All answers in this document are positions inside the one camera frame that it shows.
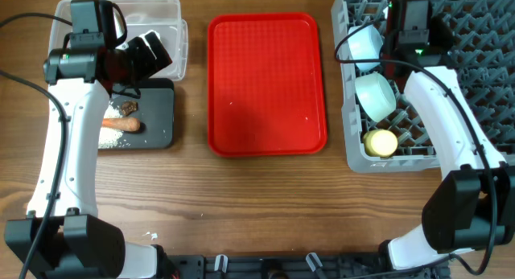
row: transparent container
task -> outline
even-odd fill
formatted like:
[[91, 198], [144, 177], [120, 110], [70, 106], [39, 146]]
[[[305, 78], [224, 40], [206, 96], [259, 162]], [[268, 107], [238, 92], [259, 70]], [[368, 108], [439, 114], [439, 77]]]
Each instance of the transparent container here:
[[[56, 16], [72, 20], [70, 2], [62, 0], [57, 4]], [[109, 0], [120, 6], [127, 24], [127, 40], [149, 30], [160, 34], [161, 43], [167, 49], [172, 64], [155, 73], [153, 78], [168, 78], [179, 81], [186, 74], [187, 62], [187, 24], [181, 19], [179, 0]], [[64, 36], [72, 27], [57, 21], [51, 26], [51, 49], [62, 47]]]

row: red tray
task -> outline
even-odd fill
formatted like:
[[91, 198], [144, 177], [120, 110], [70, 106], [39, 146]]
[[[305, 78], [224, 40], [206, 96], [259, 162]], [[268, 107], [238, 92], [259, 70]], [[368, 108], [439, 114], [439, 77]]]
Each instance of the red tray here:
[[225, 157], [312, 154], [327, 141], [319, 36], [308, 14], [216, 17], [208, 141]]

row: wood grain surface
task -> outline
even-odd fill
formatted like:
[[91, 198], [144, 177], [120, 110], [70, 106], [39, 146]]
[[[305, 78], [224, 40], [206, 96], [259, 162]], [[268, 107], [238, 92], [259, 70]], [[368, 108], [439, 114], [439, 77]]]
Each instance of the wood grain surface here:
[[[0, 18], [53, 14], [60, 0], [0, 0]], [[97, 161], [99, 216], [129, 241], [161, 244], [171, 254], [304, 255], [374, 251], [420, 224], [421, 210], [440, 183], [439, 170], [358, 174], [347, 165], [340, 108], [340, 67], [334, 49], [334, 0], [180, 0], [188, 24], [186, 77], [176, 83], [175, 144], [166, 150], [101, 151]], [[328, 143], [303, 156], [223, 159], [208, 147], [206, 45], [220, 14], [303, 11], [318, 23]], [[3, 27], [0, 68], [39, 85], [51, 21], [25, 18]], [[0, 78], [0, 234], [24, 217], [39, 175], [48, 101]], [[157, 233], [157, 240], [143, 234]], [[481, 252], [466, 256], [477, 267]], [[513, 244], [495, 249], [484, 278], [515, 277]], [[0, 278], [21, 263], [0, 242]], [[455, 278], [469, 278], [453, 264]]]

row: gray plastic basket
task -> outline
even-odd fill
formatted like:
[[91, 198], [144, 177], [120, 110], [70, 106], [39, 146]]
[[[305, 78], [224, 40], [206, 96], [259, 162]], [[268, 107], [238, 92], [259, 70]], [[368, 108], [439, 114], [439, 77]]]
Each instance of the gray plastic basket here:
[[[433, 14], [444, 13], [444, 21], [459, 41], [451, 51], [459, 65], [458, 77], [465, 98], [493, 145], [508, 163], [515, 163], [515, 0], [431, 0]], [[335, 0], [332, 26], [335, 45], [347, 35], [348, 27], [381, 18], [388, 0]], [[379, 28], [383, 33], [385, 22]], [[345, 44], [341, 59], [350, 59]], [[418, 171], [439, 167], [435, 150], [420, 117], [390, 81], [398, 107], [376, 123], [360, 107], [354, 80], [369, 74], [352, 64], [341, 64], [344, 82], [345, 148], [350, 168], [357, 172]], [[381, 72], [380, 67], [373, 71]], [[399, 147], [390, 158], [370, 157], [362, 137], [374, 129], [389, 129], [398, 136]]]

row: white cup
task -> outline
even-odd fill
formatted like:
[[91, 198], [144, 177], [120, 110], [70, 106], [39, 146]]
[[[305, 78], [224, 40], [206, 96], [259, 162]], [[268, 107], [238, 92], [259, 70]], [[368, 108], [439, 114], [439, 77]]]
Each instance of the white cup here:
[[[354, 26], [348, 29], [351, 34], [360, 26]], [[359, 30], [356, 34], [348, 38], [348, 46], [351, 50], [352, 59], [379, 59], [379, 52], [383, 45], [381, 34], [373, 26], [370, 25], [366, 28]], [[369, 71], [379, 65], [376, 63], [356, 63], [356, 66], [361, 71]]]
[[395, 94], [383, 75], [357, 77], [354, 85], [363, 110], [373, 121], [379, 122], [395, 111]]

